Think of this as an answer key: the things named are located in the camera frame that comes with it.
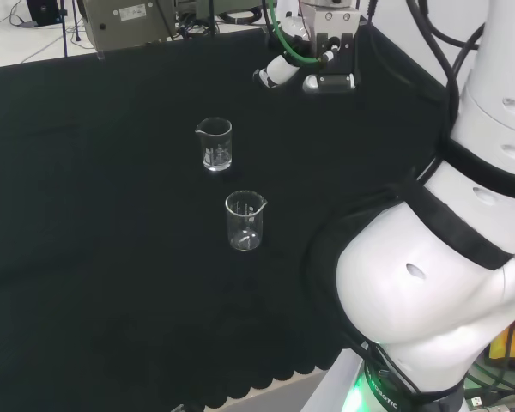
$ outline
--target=wire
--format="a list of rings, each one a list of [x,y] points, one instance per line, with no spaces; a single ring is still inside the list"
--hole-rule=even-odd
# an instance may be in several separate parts
[[[3,21],[6,21],[9,19],[9,24],[11,24],[12,26],[16,26],[15,24],[13,24],[11,22],[11,17],[12,15],[14,15],[15,17],[17,17],[21,22],[24,22],[23,19],[21,17],[19,17],[18,15],[14,14],[14,11],[15,9],[17,8],[17,6],[19,5],[19,3],[21,2],[22,0],[19,0],[16,4],[13,5],[13,7],[11,8],[11,10],[9,11],[9,14],[6,15],[2,20],[0,20],[0,23],[2,23]]]
[[[397,364],[393,361],[392,358],[389,357],[387,352],[385,352],[385,349],[383,349],[381,346],[376,345],[376,349],[382,354],[383,357],[390,363],[391,367],[397,371],[399,375],[401,375],[401,378],[406,380],[410,386],[412,386],[412,389],[414,389],[415,393],[420,394],[420,389],[412,382],[408,376],[406,376],[403,372],[403,370],[397,366]]]
[[[267,26],[267,34],[272,38],[274,35],[273,27],[269,20],[269,12],[267,11],[267,0],[261,0],[261,8],[264,10],[265,26]]]
[[[473,34],[471,34],[471,37],[469,40],[465,42],[465,45],[463,46],[462,50],[458,53],[456,60],[454,61],[454,64],[452,65],[452,71],[454,72],[454,75],[457,76],[460,72],[460,69],[462,69],[462,65],[464,64],[465,58],[468,54],[470,54],[471,50],[476,50],[472,46],[479,40],[484,32],[484,24],[482,24],[479,28],[475,30]]]
[[[473,366],[475,368],[477,368],[479,371],[481,371],[481,373],[487,375],[489,378],[491,379],[497,379],[498,377],[496,375],[494,375],[492,372],[490,372],[488,369],[482,367],[481,365],[479,365],[478,363],[474,363]],[[508,382],[507,380],[504,380],[504,379],[501,379],[500,384],[504,385],[504,386],[507,386],[508,388],[511,388],[513,390],[515,390],[515,385],[512,384],[511,382]]]
[[[84,45],[79,45],[78,43],[76,43],[75,41],[73,41],[74,37],[75,37],[75,31],[73,30],[73,31],[71,32],[71,35],[70,35],[70,43],[72,43],[73,45],[76,45],[76,46],[78,46],[78,47],[81,47],[81,48],[82,48],[82,49],[84,49],[84,50],[95,50],[95,48],[94,48],[94,47],[86,47],[86,46],[84,46]]]
[[[53,45],[54,43],[56,43],[57,41],[59,41],[60,39],[63,38],[63,35],[61,34],[61,36],[57,37],[55,40],[53,40],[49,45],[45,45],[44,47],[42,47],[40,50],[38,50],[37,52],[31,54],[29,57],[27,58],[23,58],[21,60],[21,63],[25,63],[29,58],[33,58],[34,56],[36,56],[37,54],[43,52],[45,49],[47,49],[48,47],[50,47],[51,45]]]
[[[376,57],[376,59],[379,61],[379,63],[382,65],[382,67],[387,71],[392,77],[396,78],[398,81],[400,81],[402,84],[407,86],[408,88],[412,88],[415,92],[420,94],[422,97],[431,100],[433,102],[440,102],[441,98],[439,96],[433,96],[431,94],[424,93],[420,88],[411,80],[407,79],[405,76],[401,75],[397,71],[395,71],[388,63],[385,61],[383,56],[378,50],[378,47],[376,46],[376,40],[375,40],[375,32],[374,27],[372,25],[372,21],[368,21],[367,24],[368,32],[370,36],[370,48],[372,49],[372,53]]]
[[[280,28],[278,27],[278,21],[276,20],[274,8],[275,8],[274,0],[269,0],[269,10],[271,13],[271,20],[273,21],[273,27],[275,28],[276,37],[278,37],[282,46],[284,46],[284,49],[286,50],[286,52],[290,56],[292,56],[293,58],[295,58],[296,60],[298,60],[304,64],[320,63],[319,58],[304,58],[303,56],[300,56],[298,53],[296,53],[292,47],[290,47],[290,45],[284,39],[284,36],[282,35]]]
[[[463,41],[453,39],[450,36],[447,36],[446,34],[442,33],[440,30],[438,30],[432,24],[431,20],[429,20],[429,7],[427,6],[427,0],[418,0],[418,3],[420,5],[420,12],[423,15],[423,18],[427,24],[427,27],[429,28],[429,30],[431,31],[433,36],[444,41],[445,43],[447,43],[449,45],[453,45],[455,47],[465,47],[466,43],[464,43]],[[471,45],[470,45],[471,50],[479,50],[479,45],[475,44],[476,41],[477,41],[477,39],[475,41],[473,41],[473,43],[471,43]]]
[[[194,32],[193,29],[200,28],[202,31]],[[215,30],[220,32],[219,25],[215,23]],[[184,39],[203,37],[211,33],[208,20],[199,20],[194,13],[182,15],[179,19],[179,35]]]
[[[166,31],[168,32],[168,36],[170,36],[170,39],[172,39],[172,41],[173,41],[172,30],[170,29],[170,25],[168,24],[168,21],[167,21],[166,17],[164,16],[164,10],[162,10],[161,0],[157,0],[156,5],[158,6],[158,11],[159,11],[159,14],[161,15],[162,21],[164,22],[164,27],[166,28]]]
[[[237,13],[242,12],[242,11],[249,11],[253,14],[253,16],[252,17],[231,17],[228,13],[221,13],[219,15],[219,17],[223,21],[225,21],[229,24],[237,24],[237,25],[240,24],[242,26],[255,23],[256,21],[261,19],[262,12],[259,7],[252,7],[251,9],[248,9],[248,10],[240,10],[240,11],[237,11]]]
[[[307,30],[306,19],[303,18],[303,12],[301,11],[301,0],[298,0],[298,5],[300,6],[301,22],[303,23],[303,28],[306,30],[307,33],[307,40],[311,41],[311,35],[309,34],[309,30]]]
[[[510,353],[512,351],[512,339],[514,331],[515,323],[512,323],[512,325],[509,327],[509,330],[507,331],[506,352],[504,354],[504,366],[501,368],[500,372],[498,373],[498,376],[492,382],[492,384],[490,384],[484,390],[486,393],[489,393],[492,389],[496,388],[498,384],[504,379],[504,376],[506,376],[507,368],[509,367]]]
[[[459,87],[457,86],[457,79],[454,76],[454,72],[452,71],[452,67],[448,62],[443,51],[440,49],[439,45],[433,38],[433,35],[429,31],[429,28],[424,21],[423,15],[418,8],[415,0],[406,0],[406,4],[409,7],[410,14],[414,18],[415,24],[420,30],[421,36],[426,41],[427,45],[431,49],[433,55],[439,61],[440,66],[445,72],[447,78],[446,88],[448,89],[448,112],[449,112],[449,121],[450,126],[452,127],[454,123],[456,123],[457,113],[460,104],[460,93]]]

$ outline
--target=green tube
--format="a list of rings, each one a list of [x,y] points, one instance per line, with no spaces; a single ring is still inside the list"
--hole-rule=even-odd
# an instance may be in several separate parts
[[[281,41],[281,44],[286,49],[286,52],[295,58],[296,60],[301,61],[302,63],[306,64],[315,64],[319,63],[320,59],[318,58],[304,58],[303,56],[300,56],[298,53],[294,51],[292,47],[287,43],[287,41],[284,39],[284,36],[282,35],[281,29],[278,27],[278,21],[276,21],[275,16],[275,0],[269,0],[269,10],[271,12],[271,20],[273,21],[273,28],[275,29],[276,37]]]

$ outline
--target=table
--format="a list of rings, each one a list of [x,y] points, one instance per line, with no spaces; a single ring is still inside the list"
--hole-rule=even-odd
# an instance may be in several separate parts
[[[0,411],[218,407],[331,365],[301,253],[332,207],[424,167],[439,128],[359,47],[349,95],[252,82],[275,56],[257,30],[0,69]],[[226,173],[201,164],[209,116],[233,123]],[[252,252],[226,236],[244,189],[269,201]]]

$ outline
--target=black cable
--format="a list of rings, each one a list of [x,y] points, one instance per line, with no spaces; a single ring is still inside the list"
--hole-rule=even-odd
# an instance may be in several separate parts
[[[471,382],[473,382],[473,383],[475,383],[475,384],[477,384],[477,385],[479,385],[481,387],[479,389],[480,392],[477,392],[476,396],[484,395],[485,388],[488,387],[487,383],[482,382],[480,379],[478,379],[476,376],[474,376],[474,375],[472,375],[470,373],[465,375],[465,378],[469,379]],[[502,393],[504,395],[504,397],[510,396],[510,395],[515,393],[514,390],[511,390],[511,389],[501,389],[501,388],[493,388],[491,391]]]
[[[382,356],[390,363],[391,367],[397,371],[397,373],[406,380],[406,382],[412,386],[412,389],[414,389],[415,393],[420,394],[420,389],[412,382],[406,374],[404,374],[403,370],[397,366],[397,364],[389,357],[387,352],[385,352],[385,349],[383,349],[381,346],[376,345],[376,349],[382,354]]]
[[[468,54],[470,54],[470,51],[476,50],[472,46],[477,42],[477,40],[481,38],[483,32],[484,24],[482,24],[473,32],[473,34],[471,34],[470,39],[465,42],[465,45],[463,46],[462,50],[457,54],[456,60],[452,65],[452,71],[454,72],[455,76],[459,74],[460,69],[462,69],[462,65],[464,64],[465,58]]]
[[[215,12],[214,12],[214,0],[208,0],[209,9],[209,30],[212,37],[215,37]]]
[[[515,322],[511,324],[509,330],[507,331],[507,340],[506,340],[506,352],[504,353],[504,366],[500,369],[498,376],[496,379],[490,384],[484,391],[485,393],[489,393],[494,388],[498,387],[498,384],[504,379],[506,376],[507,368],[509,367],[510,354],[512,351],[512,339],[513,332],[515,332]]]
[[[487,375],[491,379],[497,379],[498,378],[496,375],[494,375],[492,372],[490,372],[488,369],[485,369],[484,367],[482,367],[478,363],[474,363],[473,366],[475,368],[477,368],[479,371],[481,371],[481,373]],[[515,391],[515,384],[512,384],[511,382],[508,382],[507,380],[501,379],[499,384],[507,386],[508,388],[513,389]]]
[[[433,25],[431,20],[429,20],[429,7],[427,5],[427,0],[418,0],[418,3],[420,4],[420,12],[423,15],[423,18],[427,24],[427,27],[429,28],[429,30],[431,31],[433,36],[444,41],[445,43],[447,43],[449,45],[453,45],[455,47],[465,47],[465,45],[466,45],[465,42],[459,41],[459,40],[453,39],[450,36],[447,36],[446,34],[442,33],[440,30],[438,30],[438,28],[436,28]],[[474,40],[473,43],[471,43],[471,45],[470,45],[471,50],[479,50],[479,45],[476,45],[475,44],[476,42],[477,42],[477,39]]]
[[[252,17],[231,17],[228,13],[221,13],[219,15],[219,17],[223,21],[225,21],[229,24],[240,24],[240,25],[244,26],[244,25],[249,25],[249,24],[255,23],[256,21],[261,19],[261,16],[262,16],[262,12],[259,7],[252,7],[251,9],[241,10],[241,11],[251,12]]]
[[[375,32],[374,27],[372,25],[372,21],[368,21],[367,24],[368,32],[370,36],[370,48],[372,50],[372,53],[374,54],[374,57],[378,60],[378,62],[381,64],[381,66],[387,71],[392,77],[397,79],[399,82],[404,84],[406,87],[413,89],[417,94],[419,94],[421,97],[424,97],[427,100],[431,100],[432,102],[439,103],[441,99],[439,96],[433,96],[431,94],[427,94],[424,91],[422,91],[414,82],[407,79],[405,76],[398,73],[396,70],[394,70],[387,61],[383,58],[381,53],[378,50],[378,47],[376,46],[376,40],[375,40]]]
[[[202,32],[194,33],[194,28],[201,28]],[[220,32],[219,25],[215,22],[215,30]],[[194,13],[187,13],[179,19],[179,35],[184,39],[192,39],[195,37],[207,36],[211,33],[208,20],[199,20]]]
[[[164,27],[166,28],[166,31],[168,33],[168,36],[170,37],[170,39],[172,39],[173,41],[173,35],[172,35],[172,30],[170,29],[170,25],[168,24],[168,21],[167,21],[167,18],[166,16],[164,15],[164,10],[162,10],[162,6],[161,6],[161,0],[156,0],[156,5],[158,6],[158,11],[161,15],[161,19],[162,21],[164,22]]]
[[[64,51],[64,56],[68,57],[68,54],[67,54],[67,29],[65,28],[65,15],[67,14],[67,11],[65,10],[65,0],[61,0],[59,2],[59,4],[61,7],[61,10],[60,10],[61,29],[63,30],[63,51]]]
[[[267,0],[261,0],[261,8],[264,11],[264,19],[265,19],[265,25],[267,26],[267,34],[273,38],[275,31],[273,30],[273,27],[271,26],[271,21],[269,19],[269,8],[267,7]]]
[[[414,18],[415,24],[420,30],[421,36],[426,41],[427,45],[431,49],[433,55],[439,61],[440,67],[445,72],[446,78],[448,80],[446,84],[446,88],[448,89],[448,111],[449,111],[449,121],[451,127],[456,123],[457,112],[460,104],[460,93],[459,87],[457,86],[457,79],[454,76],[454,72],[452,71],[452,67],[448,62],[443,51],[440,49],[439,45],[435,41],[433,35],[429,31],[429,28],[424,21],[423,15],[418,8],[415,0],[406,0],[406,4],[409,7],[410,14]]]

